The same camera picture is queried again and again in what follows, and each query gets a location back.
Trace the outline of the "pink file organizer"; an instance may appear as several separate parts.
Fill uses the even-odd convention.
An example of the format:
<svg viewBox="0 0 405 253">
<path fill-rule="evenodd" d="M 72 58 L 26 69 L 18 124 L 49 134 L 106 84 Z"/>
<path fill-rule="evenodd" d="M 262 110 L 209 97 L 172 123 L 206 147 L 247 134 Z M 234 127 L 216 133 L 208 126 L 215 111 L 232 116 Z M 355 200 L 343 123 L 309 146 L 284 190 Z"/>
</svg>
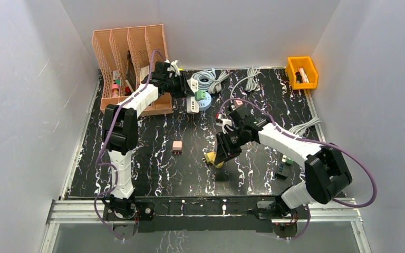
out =
<svg viewBox="0 0 405 253">
<path fill-rule="evenodd" d="M 103 78 L 101 111 L 127 99 L 148 67 L 168 58 L 162 24 L 96 30 L 92 46 Z"/>
</svg>

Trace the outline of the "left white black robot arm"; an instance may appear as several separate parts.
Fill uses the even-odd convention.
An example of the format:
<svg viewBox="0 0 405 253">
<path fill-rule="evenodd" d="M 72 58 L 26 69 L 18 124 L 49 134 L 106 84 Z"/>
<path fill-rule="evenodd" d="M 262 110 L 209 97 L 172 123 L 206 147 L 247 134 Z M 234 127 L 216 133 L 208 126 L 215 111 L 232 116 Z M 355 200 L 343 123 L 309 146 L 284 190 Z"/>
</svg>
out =
<svg viewBox="0 0 405 253">
<path fill-rule="evenodd" d="M 134 192 L 131 176 L 131 156 L 138 144 L 138 118 L 143 111 L 165 93 L 173 98 L 186 99 L 187 112 L 198 113 L 199 105 L 195 95 L 198 83 L 187 81 L 177 60 L 157 61 L 154 71 L 142 81 L 127 99 L 104 110 L 102 137 L 103 151 L 108 151 L 112 173 L 110 194 L 123 199 L 116 206 L 116 213 L 123 219 L 136 214 L 136 204 L 130 200 Z"/>
</svg>

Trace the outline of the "yellow plug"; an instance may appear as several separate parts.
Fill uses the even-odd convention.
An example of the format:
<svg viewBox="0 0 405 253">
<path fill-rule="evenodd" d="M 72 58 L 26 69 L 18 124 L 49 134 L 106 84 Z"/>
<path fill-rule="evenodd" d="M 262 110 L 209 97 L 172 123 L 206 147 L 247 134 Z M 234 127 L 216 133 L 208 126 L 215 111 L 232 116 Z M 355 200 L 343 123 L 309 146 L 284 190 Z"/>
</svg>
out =
<svg viewBox="0 0 405 253">
<path fill-rule="evenodd" d="M 219 169 L 219 168 L 221 168 L 222 166 L 224 165 L 224 162 L 223 161 L 214 161 L 214 166 L 215 166 L 215 168 L 217 168 L 217 169 Z"/>
<path fill-rule="evenodd" d="M 204 158 L 202 159 L 206 164 L 215 165 L 215 158 L 216 153 L 214 151 L 208 152 L 204 154 Z"/>
</svg>

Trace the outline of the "white power strip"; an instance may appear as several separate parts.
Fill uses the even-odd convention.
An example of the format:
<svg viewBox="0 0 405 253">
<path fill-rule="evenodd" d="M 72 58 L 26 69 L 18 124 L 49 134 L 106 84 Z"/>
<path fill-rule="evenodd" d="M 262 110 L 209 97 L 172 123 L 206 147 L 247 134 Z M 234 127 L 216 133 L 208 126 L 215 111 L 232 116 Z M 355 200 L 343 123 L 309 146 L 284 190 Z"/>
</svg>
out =
<svg viewBox="0 0 405 253">
<path fill-rule="evenodd" d="M 187 96 L 186 98 L 186 111 L 189 114 L 199 113 L 199 104 L 196 100 L 195 93 L 199 90 L 199 83 L 197 80 L 190 78 L 187 80 L 187 83 L 193 92 L 193 95 Z"/>
</svg>

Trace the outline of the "pink plug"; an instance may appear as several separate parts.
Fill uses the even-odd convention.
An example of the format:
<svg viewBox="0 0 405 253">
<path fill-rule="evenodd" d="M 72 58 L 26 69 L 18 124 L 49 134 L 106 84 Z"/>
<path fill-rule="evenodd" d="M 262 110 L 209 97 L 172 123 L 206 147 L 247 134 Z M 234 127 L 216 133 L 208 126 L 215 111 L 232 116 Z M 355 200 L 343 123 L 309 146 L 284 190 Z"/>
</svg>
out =
<svg viewBox="0 0 405 253">
<path fill-rule="evenodd" d="M 183 150 L 183 142 L 182 141 L 174 141 L 172 143 L 172 152 L 174 154 L 180 154 Z"/>
</svg>

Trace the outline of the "aluminium base frame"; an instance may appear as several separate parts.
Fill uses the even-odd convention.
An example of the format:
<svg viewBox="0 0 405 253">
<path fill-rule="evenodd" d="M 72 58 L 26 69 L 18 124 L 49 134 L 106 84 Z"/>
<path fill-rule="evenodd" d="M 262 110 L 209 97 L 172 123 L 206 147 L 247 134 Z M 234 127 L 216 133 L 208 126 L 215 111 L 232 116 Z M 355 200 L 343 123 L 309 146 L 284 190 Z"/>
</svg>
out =
<svg viewBox="0 0 405 253">
<path fill-rule="evenodd" d="M 138 233 L 168 230 L 253 230 L 289 240 L 300 236 L 305 225 L 318 222 L 349 224 L 359 252 L 370 252 L 361 214 L 352 207 L 354 202 L 353 198 L 342 198 L 339 203 L 314 203 L 279 217 L 270 213 L 269 196 L 141 197 L 133 213 L 122 218 L 101 201 L 55 200 L 49 210 L 41 252 L 53 252 L 62 225 L 98 225 L 109 236 L 126 230 L 127 239 Z"/>
</svg>

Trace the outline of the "right side black power strip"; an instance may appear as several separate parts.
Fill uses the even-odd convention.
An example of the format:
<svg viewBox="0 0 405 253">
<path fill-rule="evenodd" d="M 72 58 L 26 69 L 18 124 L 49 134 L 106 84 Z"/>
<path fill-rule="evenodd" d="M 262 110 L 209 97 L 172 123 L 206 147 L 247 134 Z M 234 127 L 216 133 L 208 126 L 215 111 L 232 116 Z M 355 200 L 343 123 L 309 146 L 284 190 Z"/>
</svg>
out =
<svg viewBox="0 0 405 253">
<path fill-rule="evenodd" d="M 294 161 L 286 155 L 281 155 L 280 161 L 278 163 L 277 169 L 274 176 L 278 179 L 285 180 L 289 177 L 292 171 L 292 165 Z"/>
</svg>

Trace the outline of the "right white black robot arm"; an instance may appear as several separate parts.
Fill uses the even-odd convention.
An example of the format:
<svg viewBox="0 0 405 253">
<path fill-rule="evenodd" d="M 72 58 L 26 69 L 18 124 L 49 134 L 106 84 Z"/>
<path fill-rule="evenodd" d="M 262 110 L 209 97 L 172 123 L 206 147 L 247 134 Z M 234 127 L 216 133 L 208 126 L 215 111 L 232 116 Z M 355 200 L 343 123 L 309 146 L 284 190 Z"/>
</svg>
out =
<svg viewBox="0 0 405 253">
<path fill-rule="evenodd" d="M 342 153 L 327 144 L 303 142 L 300 137 L 281 129 L 266 115 L 254 116 L 244 106 L 231 110 L 228 117 L 220 114 L 215 164 L 236 158 L 242 146 L 256 142 L 286 155 L 302 166 L 305 180 L 290 186 L 275 198 L 277 214 L 290 218 L 297 207 L 318 202 L 327 204 L 352 183 L 352 176 Z"/>
</svg>

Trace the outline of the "green plug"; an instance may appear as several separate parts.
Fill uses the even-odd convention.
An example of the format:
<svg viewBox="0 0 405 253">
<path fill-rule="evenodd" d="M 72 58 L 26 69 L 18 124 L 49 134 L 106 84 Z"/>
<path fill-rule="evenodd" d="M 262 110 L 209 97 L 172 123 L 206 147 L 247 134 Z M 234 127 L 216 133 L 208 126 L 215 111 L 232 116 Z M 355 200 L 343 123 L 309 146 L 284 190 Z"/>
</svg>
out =
<svg viewBox="0 0 405 253">
<path fill-rule="evenodd" d="M 206 98 L 206 92 L 203 90 L 198 90 L 197 92 L 195 92 L 195 100 L 196 101 L 201 101 L 204 100 Z"/>
</svg>

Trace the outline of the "orange storage bin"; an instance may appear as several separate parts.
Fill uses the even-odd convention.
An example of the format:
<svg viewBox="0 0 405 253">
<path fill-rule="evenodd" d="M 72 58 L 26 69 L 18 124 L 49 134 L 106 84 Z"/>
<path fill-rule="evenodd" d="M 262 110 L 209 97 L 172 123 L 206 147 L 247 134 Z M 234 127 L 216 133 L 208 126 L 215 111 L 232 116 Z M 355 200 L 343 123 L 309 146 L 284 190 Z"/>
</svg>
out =
<svg viewBox="0 0 405 253">
<path fill-rule="evenodd" d="M 310 56 L 288 57 L 285 72 L 293 90 L 313 90 L 317 88 L 319 74 Z"/>
</svg>

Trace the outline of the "round blue power socket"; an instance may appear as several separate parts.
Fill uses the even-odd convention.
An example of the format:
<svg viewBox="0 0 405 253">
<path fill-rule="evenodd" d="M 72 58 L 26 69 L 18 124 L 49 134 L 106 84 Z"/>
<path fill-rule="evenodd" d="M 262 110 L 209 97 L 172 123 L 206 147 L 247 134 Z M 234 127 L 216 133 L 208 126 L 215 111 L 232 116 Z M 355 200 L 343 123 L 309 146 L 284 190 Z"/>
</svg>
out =
<svg viewBox="0 0 405 253">
<path fill-rule="evenodd" d="M 207 91 L 205 91 L 205 97 L 198 101 L 199 112 L 208 110 L 211 107 L 212 96 Z"/>
</svg>

